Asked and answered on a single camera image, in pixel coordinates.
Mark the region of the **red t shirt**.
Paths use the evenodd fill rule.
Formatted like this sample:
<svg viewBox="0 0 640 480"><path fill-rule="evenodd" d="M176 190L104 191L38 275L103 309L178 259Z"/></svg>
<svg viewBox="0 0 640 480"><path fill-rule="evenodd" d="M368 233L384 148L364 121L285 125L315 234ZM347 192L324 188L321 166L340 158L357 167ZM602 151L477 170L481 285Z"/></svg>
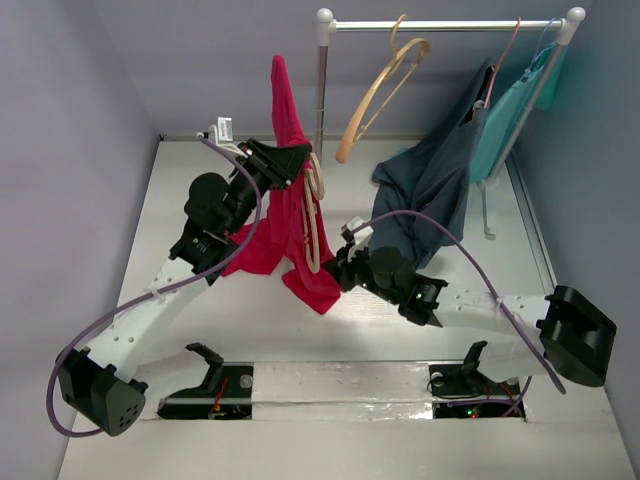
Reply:
<svg viewBox="0 0 640 480"><path fill-rule="evenodd" d="M272 60L272 127L279 147L310 144L299 122L296 105L282 56ZM318 314L324 314L339 300L341 290L323 269L312 274L307 266L303 233L303 180L299 175L286 190L269 193L266 216L262 218L248 246L223 272L229 276L237 271L270 275L286 258L293 268L282 275L282 281L302 302ZM319 202L317 222L321 264L334 258L330 249Z"/></svg>

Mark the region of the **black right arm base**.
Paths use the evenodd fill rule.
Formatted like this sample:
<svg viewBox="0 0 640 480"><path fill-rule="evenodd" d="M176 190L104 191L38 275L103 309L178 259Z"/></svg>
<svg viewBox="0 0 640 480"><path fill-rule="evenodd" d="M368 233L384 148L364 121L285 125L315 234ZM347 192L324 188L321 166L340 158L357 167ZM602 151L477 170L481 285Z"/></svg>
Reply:
<svg viewBox="0 0 640 480"><path fill-rule="evenodd" d="M433 397L435 419L526 419L519 381L496 383L479 372L487 344L473 343L461 362L429 365L426 390Z"/></svg>

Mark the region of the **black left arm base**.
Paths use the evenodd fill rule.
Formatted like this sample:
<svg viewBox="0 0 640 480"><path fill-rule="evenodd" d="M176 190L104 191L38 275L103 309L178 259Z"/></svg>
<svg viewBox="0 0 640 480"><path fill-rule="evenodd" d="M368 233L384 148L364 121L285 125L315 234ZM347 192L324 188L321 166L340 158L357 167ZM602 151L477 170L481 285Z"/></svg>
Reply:
<svg viewBox="0 0 640 480"><path fill-rule="evenodd" d="M157 415L164 420L250 420L252 418L253 363L226 363L204 344L188 344L207 370L195 386L164 396Z"/></svg>

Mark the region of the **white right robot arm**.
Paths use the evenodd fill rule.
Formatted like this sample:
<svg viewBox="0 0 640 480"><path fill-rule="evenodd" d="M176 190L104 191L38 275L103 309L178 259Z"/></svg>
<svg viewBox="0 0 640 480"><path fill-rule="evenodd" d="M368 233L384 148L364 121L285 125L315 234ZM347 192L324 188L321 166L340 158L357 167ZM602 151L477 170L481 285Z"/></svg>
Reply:
<svg viewBox="0 0 640 480"><path fill-rule="evenodd" d="M470 391L549 372L586 387L605 383L617 327L572 287L496 298L419 274L394 247L374 252L344 247L322 268L343 292L361 287L397 306L413 324L506 336L501 343L481 339L469 348L460 379Z"/></svg>

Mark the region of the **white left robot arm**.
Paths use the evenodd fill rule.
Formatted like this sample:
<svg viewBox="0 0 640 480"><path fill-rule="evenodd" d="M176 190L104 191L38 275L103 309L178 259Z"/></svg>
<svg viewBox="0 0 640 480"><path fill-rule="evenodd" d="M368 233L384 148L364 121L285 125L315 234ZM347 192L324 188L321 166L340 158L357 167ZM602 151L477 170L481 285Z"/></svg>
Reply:
<svg viewBox="0 0 640 480"><path fill-rule="evenodd" d="M49 415L51 392L58 389L97 433L125 432L146 402L148 386L134 377L146 352L241 253L246 245L232 235L248 219L260 219L267 192L294 184L312 152L308 144L273 147L249 139L223 148L201 141L233 165L231 176L209 172L192 181L182 234L145 293L97 320L61 351L47 387Z"/></svg>

